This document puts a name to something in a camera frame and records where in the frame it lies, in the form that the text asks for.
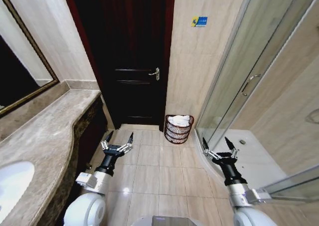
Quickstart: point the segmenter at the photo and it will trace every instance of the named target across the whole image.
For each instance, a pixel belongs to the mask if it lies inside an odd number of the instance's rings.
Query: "shower enclosure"
[[[215,152],[227,136],[249,185],[274,198],[317,199],[318,12],[317,0],[245,0],[195,127]]]

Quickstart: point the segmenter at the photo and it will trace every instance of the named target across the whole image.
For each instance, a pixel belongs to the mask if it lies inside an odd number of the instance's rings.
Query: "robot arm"
[[[64,215],[65,226],[98,226],[105,212],[105,195],[108,192],[109,181],[114,174],[116,160],[132,149],[133,133],[128,142],[122,146],[109,144],[113,131],[101,141],[105,154],[100,166],[94,174],[81,172],[76,179],[86,193],[70,204]]]
[[[254,204],[264,203],[271,196],[265,189],[249,189],[247,181],[237,171],[238,149],[225,137],[230,152],[215,153],[210,151],[203,138],[204,155],[220,166],[225,176],[225,186],[228,188],[230,204],[234,210],[235,226],[276,226],[263,212],[253,208]]]

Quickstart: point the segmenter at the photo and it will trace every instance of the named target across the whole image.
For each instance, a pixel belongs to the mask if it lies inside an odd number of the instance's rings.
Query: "white towel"
[[[168,121],[175,126],[186,127],[186,126],[189,126],[189,115],[185,115],[185,116],[176,115],[173,117],[170,116],[168,118]]]

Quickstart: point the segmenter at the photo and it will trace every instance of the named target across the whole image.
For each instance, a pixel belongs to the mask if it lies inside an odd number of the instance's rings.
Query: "mirror frame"
[[[38,57],[42,61],[43,65],[45,66],[47,71],[52,76],[52,81],[46,83],[45,85],[41,86],[36,91],[33,91],[32,93],[24,96],[23,98],[19,99],[18,101],[14,102],[13,104],[1,109],[0,110],[0,118],[3,117],[4,115],[8,114],[12,110],[18,108],[19,106],[25,104],[26,102],[32,100],[34,97],[38,96],[40,93],[44,92],[45,90],[51,88],[52,86],[54,86],[60,82],[59,79],[57,78],[56,74],[52,70],[51,66],[49,65],[48,61],[46,60],[45,56],[43,55],[42,51],[40,50],[39,46],[36,44],[35,40],[33,39],[30,31],[27,29],[27,27],[25,26],[21,17],[19,16],[17,11],[15,10],[11,1],[10,0],[2,0],[2,1],[6,5],[8,10],[10,11],[11,15],[15,19],[16,23],[18,24],[18,26],[20,27],[22,32],[24,33],[25,37],[27,38],[27,40],[31,44],[32,48],[35,50],[36,54],[38,55]]]

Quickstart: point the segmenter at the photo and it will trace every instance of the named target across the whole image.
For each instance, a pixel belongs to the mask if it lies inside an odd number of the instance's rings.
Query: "mirror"
[[[10,0],[0,1],[0,117],[59,82]]]

